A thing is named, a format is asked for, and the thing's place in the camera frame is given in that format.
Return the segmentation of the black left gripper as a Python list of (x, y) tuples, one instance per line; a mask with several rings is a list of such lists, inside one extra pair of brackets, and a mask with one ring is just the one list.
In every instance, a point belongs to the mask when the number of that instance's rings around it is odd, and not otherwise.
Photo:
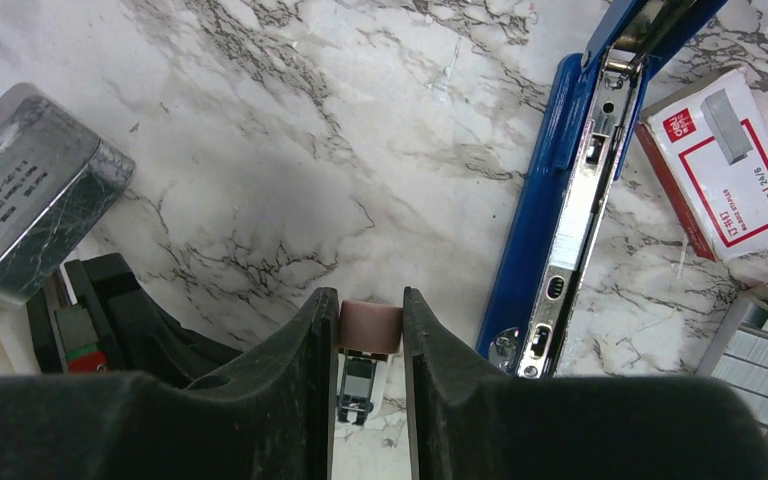
[(34, 356), (46, 374), (142, 371), (185, 388), (240, 354), (183, 327), (119, 254), (67, 262), (26, 312)]

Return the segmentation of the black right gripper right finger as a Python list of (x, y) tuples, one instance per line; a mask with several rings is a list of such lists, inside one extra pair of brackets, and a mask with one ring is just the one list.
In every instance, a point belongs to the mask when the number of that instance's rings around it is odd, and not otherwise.
[(744, 403), (695, 376), (503, 373), (403, 297), (410, 464), (416, 479), (768, 479)]

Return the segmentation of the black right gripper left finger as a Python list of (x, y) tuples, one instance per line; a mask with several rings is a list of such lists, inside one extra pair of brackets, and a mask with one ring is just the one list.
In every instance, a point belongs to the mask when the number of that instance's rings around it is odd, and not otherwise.
[(143, 372), (0, 377), (0, 479), (327, 479), (339, 300), (179, 389)]

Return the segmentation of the staple box tray with staples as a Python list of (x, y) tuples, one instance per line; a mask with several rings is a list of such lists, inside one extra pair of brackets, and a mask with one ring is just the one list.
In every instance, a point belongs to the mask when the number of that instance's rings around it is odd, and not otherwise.
[(752, 411), (768, 444), (768, 284), (736, 297), (696, 373), (727, 383)]

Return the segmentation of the blue stapler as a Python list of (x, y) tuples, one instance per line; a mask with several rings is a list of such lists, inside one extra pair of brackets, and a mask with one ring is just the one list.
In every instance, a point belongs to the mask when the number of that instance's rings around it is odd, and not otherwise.
[(718, 1), (615, 1), (559, 63), (476, 349), (502, 372), (555, 374), (649, 81)]

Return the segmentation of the white red staple box sleeve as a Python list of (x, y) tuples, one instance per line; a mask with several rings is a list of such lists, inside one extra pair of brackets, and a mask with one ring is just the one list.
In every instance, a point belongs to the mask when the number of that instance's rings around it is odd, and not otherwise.
[(635, 134), (697, 256), (768, 247), (768, 129), (738, 67), (644, 108)]

